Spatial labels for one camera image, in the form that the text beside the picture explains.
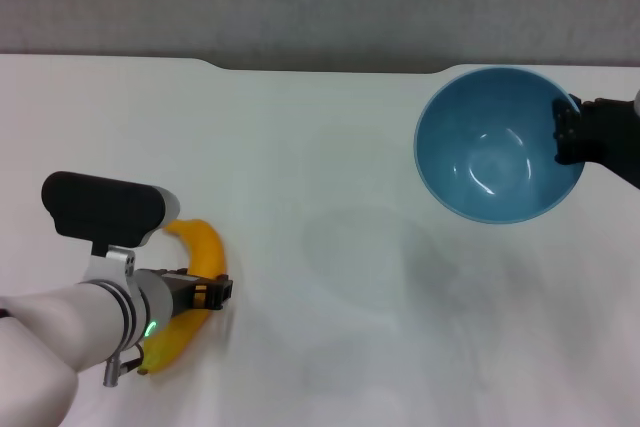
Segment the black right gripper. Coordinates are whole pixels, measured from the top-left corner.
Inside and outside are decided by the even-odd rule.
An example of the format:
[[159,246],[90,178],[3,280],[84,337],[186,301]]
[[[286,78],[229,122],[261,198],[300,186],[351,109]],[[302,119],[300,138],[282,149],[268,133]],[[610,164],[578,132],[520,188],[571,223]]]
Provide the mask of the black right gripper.
[[593,162],[626,182],[640,182],[640,114],[635,103],[598,98],[580,105],[574,95],[552,102],[555,161]]

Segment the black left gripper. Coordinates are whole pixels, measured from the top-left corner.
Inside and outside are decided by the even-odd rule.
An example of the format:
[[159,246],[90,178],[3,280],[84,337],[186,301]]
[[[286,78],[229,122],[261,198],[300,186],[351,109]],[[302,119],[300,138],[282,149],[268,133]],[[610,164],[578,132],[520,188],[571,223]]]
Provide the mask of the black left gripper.
[[167,287],[172,297],[172,317],[200,309],[218,311],[231,298],[233,281],[227,274],[209,279],[186,274],[168,274]]

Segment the yellow banana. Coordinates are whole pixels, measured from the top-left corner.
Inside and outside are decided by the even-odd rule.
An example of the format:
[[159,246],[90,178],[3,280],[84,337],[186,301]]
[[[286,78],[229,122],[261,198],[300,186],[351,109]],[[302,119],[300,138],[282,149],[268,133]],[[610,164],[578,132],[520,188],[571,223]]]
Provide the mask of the yellow banana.
[[[215,279],[226,273],[223,242],[216,230],[200,219],[174,220],[164,232],[176,237],[189,255],[187,273]],[[144,359],[137,369],[139,375],[153,375],[170,367],[187,349],[207,322],[208,310],[188,311],[173,318],[167,327],[145,340]]]

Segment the blue plastic bowl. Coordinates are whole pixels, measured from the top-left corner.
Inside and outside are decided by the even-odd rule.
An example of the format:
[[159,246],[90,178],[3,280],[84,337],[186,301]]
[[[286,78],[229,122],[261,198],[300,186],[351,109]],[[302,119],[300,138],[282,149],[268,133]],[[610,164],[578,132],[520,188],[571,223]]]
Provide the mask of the blue plastic bowl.
[[482,67],[445,84],[414,135],[415,164],[428,191],[482,223],[518,223],[553,209],[584,170],[581,162],[555,159],[554,102],[577,110],[556,82],[518,67]]

